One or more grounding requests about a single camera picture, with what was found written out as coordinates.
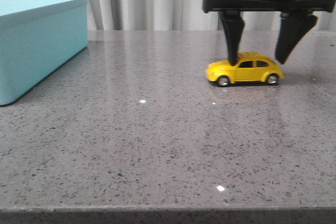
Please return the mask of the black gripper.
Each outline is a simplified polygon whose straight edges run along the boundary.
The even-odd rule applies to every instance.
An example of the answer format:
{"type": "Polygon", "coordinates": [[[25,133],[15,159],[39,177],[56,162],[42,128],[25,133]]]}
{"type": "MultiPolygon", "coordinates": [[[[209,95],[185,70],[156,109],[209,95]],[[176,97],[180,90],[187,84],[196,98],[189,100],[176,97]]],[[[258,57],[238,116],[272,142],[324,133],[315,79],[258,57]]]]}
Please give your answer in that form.
{"type": "MultiPolygon", "coordinates": [[[[308,10],[332,12],[335,0],[203,0],[203,11],[219,12],[227,42],[228,61],[234,66],[238,61],[238,47],[245,23],[240,11],[291,12],[308,10]]],[[[280,32],[275,58],[284,64],[289,55],[317,23],[317,16],[310,12],[281,13],[280,32]]]]}

